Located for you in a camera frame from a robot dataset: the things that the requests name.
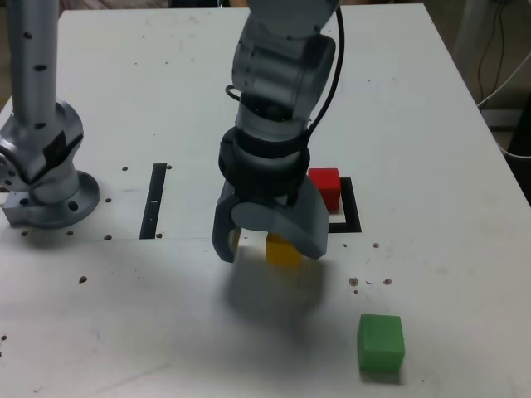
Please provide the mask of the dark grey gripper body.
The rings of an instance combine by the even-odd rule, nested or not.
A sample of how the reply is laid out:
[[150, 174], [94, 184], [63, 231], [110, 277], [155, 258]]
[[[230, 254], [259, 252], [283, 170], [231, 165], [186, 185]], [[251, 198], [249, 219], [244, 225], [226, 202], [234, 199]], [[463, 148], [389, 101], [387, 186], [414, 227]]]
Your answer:
[[251, 195], [251, 194], [238, 193], [238, 192], [235, 193], [235, 197], [237, 198], [238, 203], [255, 203], [255, 204], [267, 206], [267, 207], [276, 207], [276, 206], [286, 207], [290, 199], [289, 195], [266, 197], [266, 196], [257, 196], [257, 195]]

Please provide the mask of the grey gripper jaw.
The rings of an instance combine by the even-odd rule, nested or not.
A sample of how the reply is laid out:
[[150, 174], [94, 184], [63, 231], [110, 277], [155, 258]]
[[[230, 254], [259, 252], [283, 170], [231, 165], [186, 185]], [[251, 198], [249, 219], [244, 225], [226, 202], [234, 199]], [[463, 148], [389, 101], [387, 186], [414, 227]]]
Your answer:
[[286, 207], [239, 203], [231, 218], [238, 227], [266, 231], [289, 241], [302, 255], [320, 258], [327, 252], [329, 213], [309, 177], [298, 187], [295, 202]]

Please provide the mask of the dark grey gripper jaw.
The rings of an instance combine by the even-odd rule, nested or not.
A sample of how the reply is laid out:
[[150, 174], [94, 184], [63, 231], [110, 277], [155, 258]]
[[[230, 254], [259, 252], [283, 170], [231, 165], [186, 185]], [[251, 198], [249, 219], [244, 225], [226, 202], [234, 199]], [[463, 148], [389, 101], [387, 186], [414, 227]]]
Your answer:
[[237, 203], [234, 187], [229, 182], [224, 182], [215, 208], [212, 244], [219, 258], [225, 262], [233, 262], [235, 257], [232, 233], [236, 230], [236, 224], [231, 218], [231, 211]]

